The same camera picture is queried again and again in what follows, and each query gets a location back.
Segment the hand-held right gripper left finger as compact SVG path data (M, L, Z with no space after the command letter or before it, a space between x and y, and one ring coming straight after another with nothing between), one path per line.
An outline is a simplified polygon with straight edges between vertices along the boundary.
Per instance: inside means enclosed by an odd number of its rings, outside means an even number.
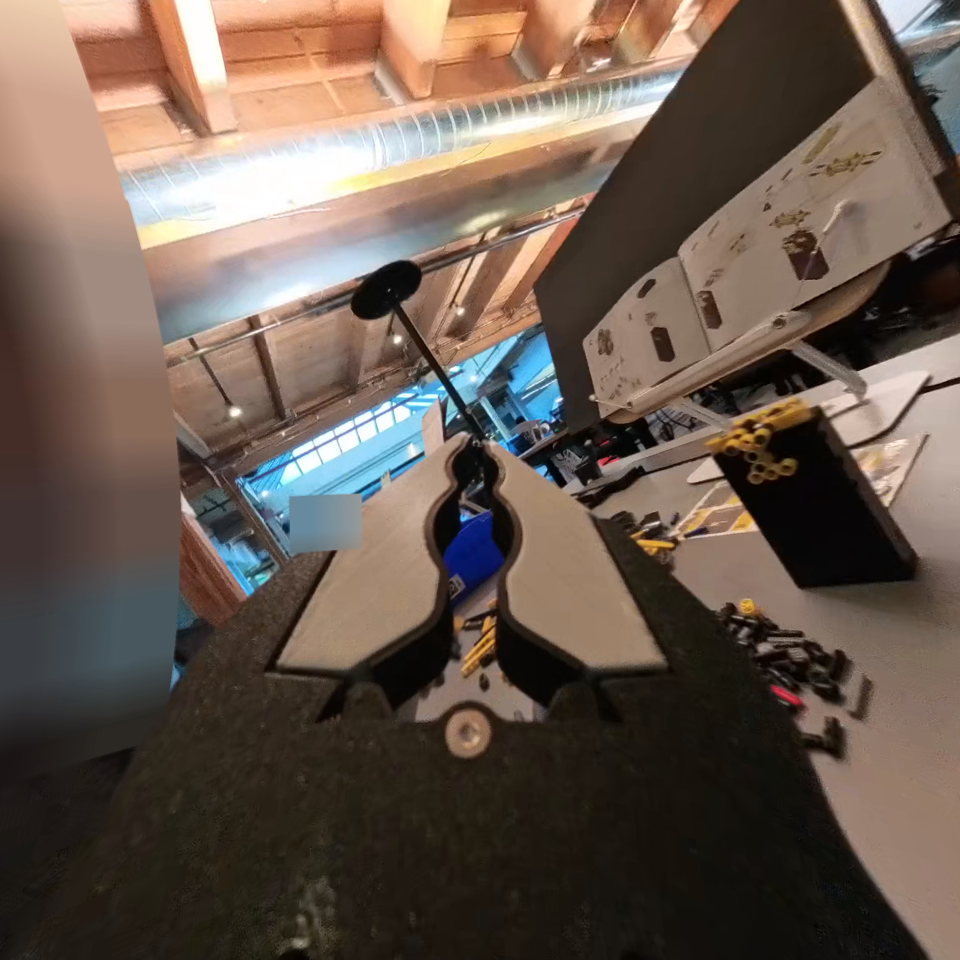
M327 561L277 672L380 687L427 687L444 674L453 642L444 553L474 470L474 439L458 434L366 501L361 546Z

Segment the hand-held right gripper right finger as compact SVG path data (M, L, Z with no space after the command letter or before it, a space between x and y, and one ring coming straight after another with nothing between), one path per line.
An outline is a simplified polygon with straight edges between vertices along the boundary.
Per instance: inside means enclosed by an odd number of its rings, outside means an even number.
M495 652L516 687L657 675L668 660L597 519L506 448L482 466L497 578Z

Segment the pile of mixed toy bricks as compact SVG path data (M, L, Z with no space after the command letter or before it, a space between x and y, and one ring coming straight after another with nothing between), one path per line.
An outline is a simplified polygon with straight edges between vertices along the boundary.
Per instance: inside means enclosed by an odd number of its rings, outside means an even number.
M629 510L620 510L609 518L647 556L673 567L673 554L679 537L659 519L657 513L637 519ZM484 674L497 659L498 599L492 590L486 597L485 606L472 613L457 613L453 618L454 640L451 644L451 659L458 663L463 679L478 674L480 689L487 691L490 679Z

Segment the blue storage bin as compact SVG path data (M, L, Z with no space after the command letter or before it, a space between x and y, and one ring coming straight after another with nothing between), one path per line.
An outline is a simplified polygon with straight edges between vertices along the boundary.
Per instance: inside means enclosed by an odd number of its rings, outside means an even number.
M460 531L443 554L450 602L464 602L501 569L504 558L494 538L490 510L463 520Z

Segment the pile of black red pins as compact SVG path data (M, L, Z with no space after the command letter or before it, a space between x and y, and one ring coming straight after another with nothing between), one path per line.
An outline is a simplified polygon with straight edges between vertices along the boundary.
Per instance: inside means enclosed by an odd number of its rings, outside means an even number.
M876 684L843 647L784 626L744 598L714 606L721 636L750 675L765 741L849 766L853 728L871 713Z

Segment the black brick tower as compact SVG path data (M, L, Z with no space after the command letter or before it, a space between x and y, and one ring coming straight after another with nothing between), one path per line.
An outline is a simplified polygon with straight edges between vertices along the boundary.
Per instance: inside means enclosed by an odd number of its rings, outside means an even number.
M912 580L918 556L819 406L793 397L706 449L796 587Z

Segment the black disc stand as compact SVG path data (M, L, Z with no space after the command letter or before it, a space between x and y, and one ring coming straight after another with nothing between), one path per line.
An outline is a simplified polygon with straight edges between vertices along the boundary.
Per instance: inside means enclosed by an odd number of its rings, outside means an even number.
M413 261L398 260L375 270L362 280L354 291L350 309L365 322L395 316L416 350L446 391L448 399L459 412L468 433L477 443L485 440L478 421L454 386L439 357L408 316L403 304L419 290L423 280L421 268Z

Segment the printed paper sheet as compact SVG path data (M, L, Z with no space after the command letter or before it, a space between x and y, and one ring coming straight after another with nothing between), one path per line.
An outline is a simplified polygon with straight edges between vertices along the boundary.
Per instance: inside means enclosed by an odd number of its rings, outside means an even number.
M868 480L879 501L889 508L895 501L930 434L918 433L906 438L860 446L851 456Z

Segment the dark grey desk divider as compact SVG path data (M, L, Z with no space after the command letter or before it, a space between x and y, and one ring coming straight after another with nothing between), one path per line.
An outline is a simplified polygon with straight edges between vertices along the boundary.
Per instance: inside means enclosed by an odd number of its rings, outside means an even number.
M870 81L892 79L958 214L955 150L878 2L738 2L534 283L571 435L602 415L582 342L630 284Z

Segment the open instruction booklet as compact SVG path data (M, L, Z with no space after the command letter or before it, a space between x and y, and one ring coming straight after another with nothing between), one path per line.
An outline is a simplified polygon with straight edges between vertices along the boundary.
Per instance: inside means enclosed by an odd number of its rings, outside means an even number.
M831 325L814 302L952 219L873 78L766 172L640 267L582 339L602 415L638 415Z

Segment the metal air duct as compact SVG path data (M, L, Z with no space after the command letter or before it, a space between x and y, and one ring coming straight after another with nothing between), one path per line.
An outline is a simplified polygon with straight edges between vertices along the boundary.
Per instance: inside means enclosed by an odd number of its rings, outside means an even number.
M688 64L675 59L132 152L116 158L117 174L139 233L208 234L318 208L392 177L644 121Z

